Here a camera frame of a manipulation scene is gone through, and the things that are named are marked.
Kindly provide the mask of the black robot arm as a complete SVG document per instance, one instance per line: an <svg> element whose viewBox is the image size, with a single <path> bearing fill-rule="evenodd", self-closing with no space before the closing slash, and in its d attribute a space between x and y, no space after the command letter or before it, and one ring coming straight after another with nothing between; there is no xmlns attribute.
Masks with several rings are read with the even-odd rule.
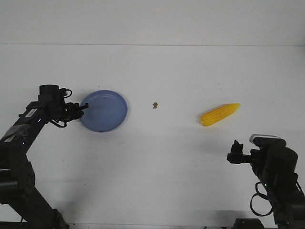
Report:
<svg viewBox="0 0 305 229"><path fill-rule="evenodd" d="M68 229L62 214L53 209L35 187L35 173L27 152L47 123L65 128L81 118L89 105L66 103L72 91L57 85L41 85L37 101L0 140L0 202L21 216L19 222L0 223L2 229Z"/></svg>
<svg viewBox="0 0 305 229"><path fill-rule="evenodd" d="M257 147L249 155L243 154L243 144L234 141L227 160L231 164L250 164L266 194L258 190L255 195L269 201L268 212L280 229L303 229L305 227L305 195L295 172L297 153L286 146L281 138L256 137L252 143Z"/></svg>

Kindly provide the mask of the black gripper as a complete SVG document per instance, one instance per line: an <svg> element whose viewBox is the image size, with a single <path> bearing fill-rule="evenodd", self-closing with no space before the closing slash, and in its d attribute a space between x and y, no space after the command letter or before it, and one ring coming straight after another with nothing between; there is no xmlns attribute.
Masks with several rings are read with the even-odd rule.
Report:
<svg viewBox="0 0 305 229"><path fill-rule="evenodd" d="M89 107L88 103L79 105L78 103L66 103L51 109L51 120L55 122L70 122L80 119L84 110Z"/></svg>
<svg viewBox="0 0 305 229"><path fill-rule="evenodd" d="M237 140L234 140L234 143L231 146L231 151L227 155L227 160L231 164L252 164L257 160L257 157L254 155L244 155L243 154L243 144L239 144Z"/></svg>

